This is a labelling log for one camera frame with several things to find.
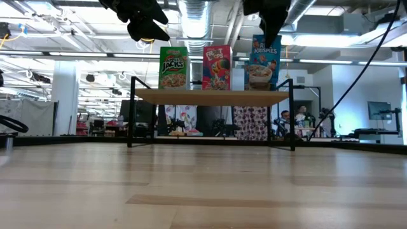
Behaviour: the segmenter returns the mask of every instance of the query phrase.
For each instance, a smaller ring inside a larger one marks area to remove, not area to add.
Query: cereal bowl image
[[[169,74],[162,79],[161,86],[169,90],[185,89],[185,82],[185,74]]]
[[[265,66],[253,64],[249,67],[250,83],[268,83],[272,78],[273,71]]]

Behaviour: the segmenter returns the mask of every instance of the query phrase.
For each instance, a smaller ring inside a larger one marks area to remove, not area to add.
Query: wooden floor
[[[327,148],[15,148],[0,167],[0,228],[405,229],[407,158]]]

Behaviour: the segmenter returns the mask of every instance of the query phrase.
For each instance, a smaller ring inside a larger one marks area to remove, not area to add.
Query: blue cereal box
[[[249,64],[250,90],[274,90],[279,80],[281,36],[266,47],[264,35],[253,35]]]

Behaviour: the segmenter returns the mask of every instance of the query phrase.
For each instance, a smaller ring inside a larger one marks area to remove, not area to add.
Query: froot loops cereal box
[[[202,90],[230,90],[231,54],[229,45],[203,49]]]

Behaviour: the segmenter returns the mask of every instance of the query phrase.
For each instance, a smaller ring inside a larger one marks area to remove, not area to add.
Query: black stand
[[[128,119],[128,135],[127,135],[127,147],[131,148],[132,143],[133,143],[133,129],[134,129],[134,97],[135,97],[135,82],[138,81],[142,85],[144,85],[147,89],[151,89],[145,82],[140,80],[136,76],[132,76],[131,78],[131,89],[130,89],[130,114],[129,114],[129,119]],[[281,85],[279,85],[276,90],[278,90],[280,87],[284,87],[284,85],[288,85],[289,88],[289,112],[290,112],[290,133],[289,133],[289,146],[291,151],[295,151],[295,129],[294,129],[294,81],[293,79],[288,79],[285,80]],[[151,139],[150,139],[150,144],[152,143],[168,143],[170,142],[171,144],[219,144],[219,140],[196,140],[196,139],[180,139],[179,137],[176,140],[166,140],[166,139],[155,139],[154,138],[154,126],[155,126],[155,111],[156,111],[156,105],[153,106],[153,114],[151,115],[151,125],[150,125],[150,131],[151,131]],[[269,147],[273,146],[272,142],[272,123],[271,123],[271,107],[267,107],[267,141],[266,142],[247,142],[247,141],[227,141],[226,138],[224,137],[223,142],[225,142],[225,145],[236,145],[236,146],[247,146],[247,145],[252,145],[252,144],[262,144],[262,145],[267,145]]]
[[[276,90],[279,90],[279,88],[285,88],[286,85],[288,84],[288,99],[289,99],[289,112],[290,112],[290,133],[289,133],[289,138],[290,138],[290,150],[295,151],[295,118],[294,118],[294,80],[293,79],[288,79],[285,80],[283,83],[281,83],[279,86],[276,87]]]

